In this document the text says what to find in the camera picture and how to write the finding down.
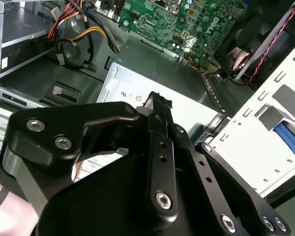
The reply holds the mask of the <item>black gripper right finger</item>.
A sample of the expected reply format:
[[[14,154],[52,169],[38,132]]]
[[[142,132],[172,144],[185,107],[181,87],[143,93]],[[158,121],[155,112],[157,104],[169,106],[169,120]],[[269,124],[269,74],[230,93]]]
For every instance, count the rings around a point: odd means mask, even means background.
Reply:
[[[172,102],[162,98],[164,116],[178,156],[191,175],[191,186],[201,196],[196,225],[203,236],[290,236],[292,230],[210,145],[193,146],[185,130],[175,124]]]

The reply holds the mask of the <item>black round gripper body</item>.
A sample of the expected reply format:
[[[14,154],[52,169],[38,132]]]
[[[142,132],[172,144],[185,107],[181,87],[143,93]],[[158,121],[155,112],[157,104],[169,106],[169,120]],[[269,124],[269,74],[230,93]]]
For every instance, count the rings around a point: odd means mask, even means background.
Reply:
[[[39,236],[221,236],[201,185],[172,154],[123,157],[56,194]]]

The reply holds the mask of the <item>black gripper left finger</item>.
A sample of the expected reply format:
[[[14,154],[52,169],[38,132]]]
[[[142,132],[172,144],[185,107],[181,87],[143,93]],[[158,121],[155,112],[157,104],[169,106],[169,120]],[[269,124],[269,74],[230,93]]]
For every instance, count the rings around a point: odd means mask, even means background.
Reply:
[[[162,97],[26,109],[8,122],[0,163],[41,216],[62,190],[129,155],[172,154]]]

